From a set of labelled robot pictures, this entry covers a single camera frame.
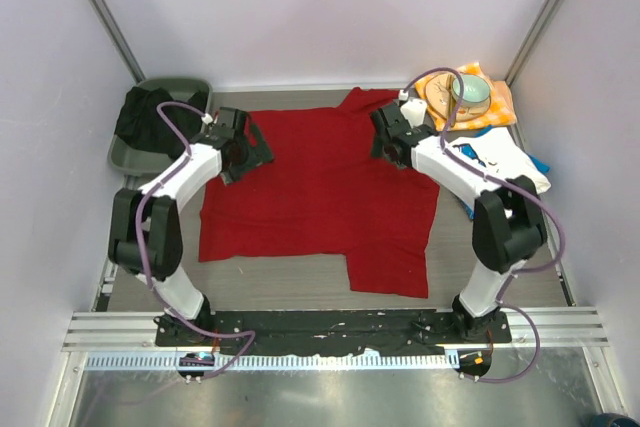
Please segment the red t-shirt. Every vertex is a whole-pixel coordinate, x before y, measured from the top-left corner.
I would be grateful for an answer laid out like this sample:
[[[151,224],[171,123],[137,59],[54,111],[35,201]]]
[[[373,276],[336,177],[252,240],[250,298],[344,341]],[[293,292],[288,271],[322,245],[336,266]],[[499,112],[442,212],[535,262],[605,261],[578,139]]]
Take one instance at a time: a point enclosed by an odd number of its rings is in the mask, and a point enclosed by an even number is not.
[[[354,291],[428,297],[440,187],[371,155],[370,114],[396,97],[354,88],[336,107],[253,113],[274,160],[207,184],[199,261],[342,255]]]

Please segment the grey plastic bin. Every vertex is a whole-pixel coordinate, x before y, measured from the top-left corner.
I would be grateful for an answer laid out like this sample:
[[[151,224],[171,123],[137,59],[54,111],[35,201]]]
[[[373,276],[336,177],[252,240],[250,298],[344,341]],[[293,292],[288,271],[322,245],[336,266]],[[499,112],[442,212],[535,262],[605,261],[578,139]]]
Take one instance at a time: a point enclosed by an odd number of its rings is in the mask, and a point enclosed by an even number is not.
[[[159,77],[149,78],[134,87],[147,90],[157,88],[166,89],[174,97],[174,102],[186,101],[189,94],[197,91],[208,93],[208,100],[204,112],[212,111],[213,94],[209,82],[190,77]],[[175,160],[161,153],[145,152],[129,147],[124,141],[114,134],[108,159],[114,169],[131,176],[156,176]]]

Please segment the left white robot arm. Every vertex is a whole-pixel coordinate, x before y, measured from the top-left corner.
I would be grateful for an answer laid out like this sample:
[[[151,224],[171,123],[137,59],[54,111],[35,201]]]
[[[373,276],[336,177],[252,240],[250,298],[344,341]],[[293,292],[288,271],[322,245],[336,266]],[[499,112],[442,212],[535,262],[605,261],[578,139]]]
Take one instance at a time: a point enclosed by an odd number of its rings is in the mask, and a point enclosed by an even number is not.
[[[180,214],[209,181],[235,183],[273,162],[274,154],[244,110],[222,107],[211,115],[167,101],[156,111],[184,151],[150,182],[116,193],[108,258],[144,282],[161,303],[164,318],[179,323],[178,333],[187,343],[200,346],[216,335],[213,314],[182,266]]]

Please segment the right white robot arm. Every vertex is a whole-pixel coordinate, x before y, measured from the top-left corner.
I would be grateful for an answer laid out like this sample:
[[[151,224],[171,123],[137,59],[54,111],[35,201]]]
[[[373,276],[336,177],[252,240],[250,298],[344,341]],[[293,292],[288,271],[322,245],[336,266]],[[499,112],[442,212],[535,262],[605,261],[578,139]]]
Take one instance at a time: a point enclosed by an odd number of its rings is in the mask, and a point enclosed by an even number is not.
[[[547,241],[534,182],[525,175],[494,178],[432,128],[412,127],[395,101],[370,118],[374,157],[429,177],[473,208],[476,264],[452,302],[451,327],[460,340],[475,341],[496,319],[513,275]]]

